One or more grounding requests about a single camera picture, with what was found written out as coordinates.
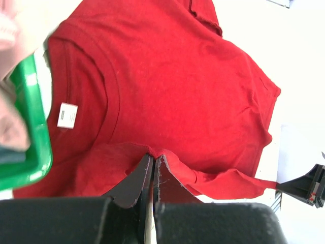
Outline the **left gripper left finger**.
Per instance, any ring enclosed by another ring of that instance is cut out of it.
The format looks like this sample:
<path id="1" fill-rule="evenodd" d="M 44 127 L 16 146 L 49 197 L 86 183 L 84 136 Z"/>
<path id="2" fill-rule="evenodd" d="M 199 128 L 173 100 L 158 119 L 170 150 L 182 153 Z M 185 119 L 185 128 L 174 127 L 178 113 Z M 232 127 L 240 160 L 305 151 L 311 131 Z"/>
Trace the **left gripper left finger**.
<path id="1" fill-rule="evenodd" d="M 100 243 L 150 243 L 153 157 L 146 154 L 133 172 L 103 196 Z"/>

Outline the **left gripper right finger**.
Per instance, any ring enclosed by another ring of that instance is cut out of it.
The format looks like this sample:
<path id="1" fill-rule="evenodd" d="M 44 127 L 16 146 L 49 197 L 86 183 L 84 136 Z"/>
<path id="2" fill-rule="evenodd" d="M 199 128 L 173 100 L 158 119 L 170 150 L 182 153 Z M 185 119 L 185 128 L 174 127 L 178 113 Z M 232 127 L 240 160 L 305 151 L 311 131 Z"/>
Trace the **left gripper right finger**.
<path id="1" fill-rule="evenodd" d="M 196 243 L 194 232 L 190 230 L 193 221 L 185 219 L 190 216 L 185 205 L 203 202 L 190 193 L 170 172 L 165 155 L 155 161 L 153 188 L 153 216 L 157 243 Z M 176 212 L 163 221 L 159 212 L 163 211 L 166 205 L 175 206 Z"/>

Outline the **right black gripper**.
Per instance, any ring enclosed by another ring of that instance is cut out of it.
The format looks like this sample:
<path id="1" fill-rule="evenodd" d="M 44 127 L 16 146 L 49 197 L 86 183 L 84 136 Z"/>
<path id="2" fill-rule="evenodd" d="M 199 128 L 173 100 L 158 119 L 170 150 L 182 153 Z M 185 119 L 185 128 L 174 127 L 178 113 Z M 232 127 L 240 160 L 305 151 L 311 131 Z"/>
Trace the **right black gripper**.
<path id="1" fill-rule="evenodd" d="M 305 175 L 284 183 L 276 190 L 295 197 L 307 197 L 307 203 L 316 208 L 324 207 L 324 165 L 315 165 Z"/>

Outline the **red t shirt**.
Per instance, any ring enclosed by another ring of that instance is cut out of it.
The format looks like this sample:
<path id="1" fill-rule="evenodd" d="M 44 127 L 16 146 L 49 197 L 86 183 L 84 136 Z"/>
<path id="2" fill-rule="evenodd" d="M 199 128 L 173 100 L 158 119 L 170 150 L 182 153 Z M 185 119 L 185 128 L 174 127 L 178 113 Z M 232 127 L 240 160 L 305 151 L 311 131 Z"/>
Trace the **red t shirt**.
<path id="1" fill-rule="evenodd" d="M 145 154 L 193 194 L 256 198 L 280 89 L 211 1 L 82 1 L 48 39 L 53 163 L 15 198 L 100 196 Z"/>

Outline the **green plastic bin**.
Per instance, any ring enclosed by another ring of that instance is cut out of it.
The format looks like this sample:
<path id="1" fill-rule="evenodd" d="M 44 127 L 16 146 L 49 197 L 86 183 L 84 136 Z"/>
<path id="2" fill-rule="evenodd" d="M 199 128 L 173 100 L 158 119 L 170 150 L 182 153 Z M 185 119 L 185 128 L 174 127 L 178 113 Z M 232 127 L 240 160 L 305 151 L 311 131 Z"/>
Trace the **green plastic bin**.
<path id="1" fill-rule="evenodd" d="M 1 164 L 1 191 L 40 181 L 49 172 L 53 161 L 34 56 L 21 61 L 10 78 L 16 88 L 15 106 L 26 122 L 31 145 L 25 153 L 25 161 Z"/>

